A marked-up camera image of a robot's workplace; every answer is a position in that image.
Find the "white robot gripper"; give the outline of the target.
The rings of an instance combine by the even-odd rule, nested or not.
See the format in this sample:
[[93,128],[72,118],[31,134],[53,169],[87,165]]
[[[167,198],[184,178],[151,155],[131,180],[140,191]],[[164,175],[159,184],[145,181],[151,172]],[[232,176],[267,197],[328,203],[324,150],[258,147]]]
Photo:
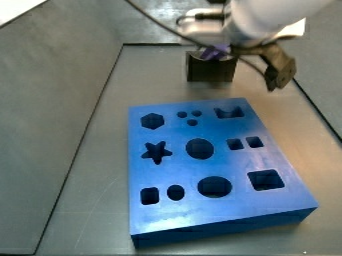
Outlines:
[[283,89],[296,73],[296,63],[271,42],[300,37],[306,19],[332,0],[207,1],[214,6],[187,11],[178,21],[178,31],[204,44],[226,43],[246,48],[263,45],[259,56],[267,64],[267,90]]

